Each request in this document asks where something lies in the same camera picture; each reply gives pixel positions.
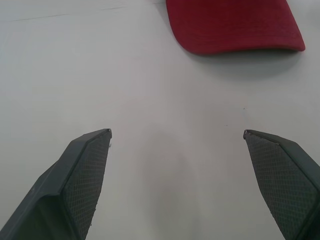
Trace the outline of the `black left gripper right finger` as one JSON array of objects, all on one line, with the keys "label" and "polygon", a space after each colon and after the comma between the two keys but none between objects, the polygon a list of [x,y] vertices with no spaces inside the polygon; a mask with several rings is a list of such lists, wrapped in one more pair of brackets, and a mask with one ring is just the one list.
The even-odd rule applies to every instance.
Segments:
[{"label": "black left gripper right finger", "polygon": [[286,240],[320,238],[320,167],[294,141],[243,133],[261,195]]}]

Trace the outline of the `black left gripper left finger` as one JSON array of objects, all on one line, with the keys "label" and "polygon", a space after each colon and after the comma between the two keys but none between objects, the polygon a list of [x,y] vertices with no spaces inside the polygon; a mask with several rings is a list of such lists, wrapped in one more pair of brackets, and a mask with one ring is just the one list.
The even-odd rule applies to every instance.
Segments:
[{"label": "black left gripper left finger", "polygon": [[72,140],[0,231],[2,240],[84,240],[102,191],[109,128]]}]

